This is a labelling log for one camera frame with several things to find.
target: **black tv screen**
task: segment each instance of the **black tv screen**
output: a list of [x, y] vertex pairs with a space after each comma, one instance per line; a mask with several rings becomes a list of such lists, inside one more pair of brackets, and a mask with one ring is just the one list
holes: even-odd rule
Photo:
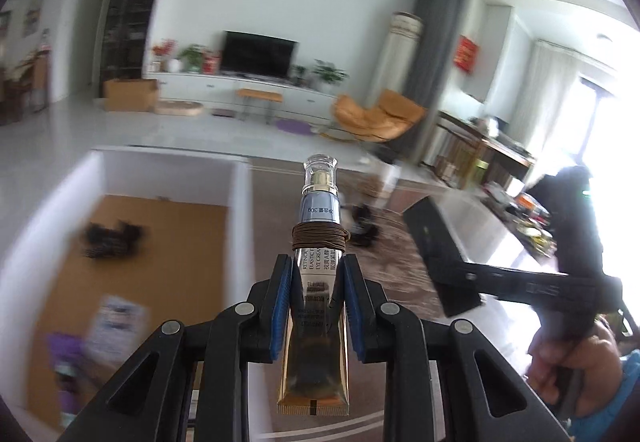
[[227, 32], [220, 70], [286, 78], [294, 41], [275, 37]]

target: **white partition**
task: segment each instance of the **white partition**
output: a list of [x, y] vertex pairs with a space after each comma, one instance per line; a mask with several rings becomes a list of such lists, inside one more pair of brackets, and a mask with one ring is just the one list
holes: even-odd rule
[[26, 406], [34, 328], [69, 242], [105, 194], [228, 207], [224, 306], [245, 300], [255, 282], [248, 160], [142, 147], [91, 151], [42, 202], [2, 262], [0, 395], [14, 411]]

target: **eye cream tube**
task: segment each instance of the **eye cream tube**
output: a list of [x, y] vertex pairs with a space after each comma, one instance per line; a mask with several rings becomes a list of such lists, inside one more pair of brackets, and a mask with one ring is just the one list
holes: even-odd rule
[[[340, 223], [335, 185], [337, 161], [313, 155], [305, 162], [300, 222]], [[299, 248], [294, 252], [278, 412], [347, 415], [347, 338], [340, 250]]]

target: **gray curtain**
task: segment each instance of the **gray curtain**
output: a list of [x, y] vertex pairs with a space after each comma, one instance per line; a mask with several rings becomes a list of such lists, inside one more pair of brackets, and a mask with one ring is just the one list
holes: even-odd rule
[[417, 0], [414, 14], [424, 27], [402, 94], [427, 108], [427, 115], [387, 145], [399, 156], [419, 161], [449, 75], [466, 0]]

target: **framed picture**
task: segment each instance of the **framed picture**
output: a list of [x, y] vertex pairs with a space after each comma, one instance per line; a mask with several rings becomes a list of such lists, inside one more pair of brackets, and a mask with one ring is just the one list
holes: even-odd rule
[[29, 0], [27, 11], [24, 15], [24, 25], [22, 26], [22, 37], [30, 36], [38, 31], [40, 23], [40, 13], [44, 0]]
[[474, 69], [477, 55], [478, 45], [471, 41], [471, 39], [460, 36], [460, 43], [458, 43], [458, 49], [453, 58], [453, 63], [463, 72], [471, 73]]

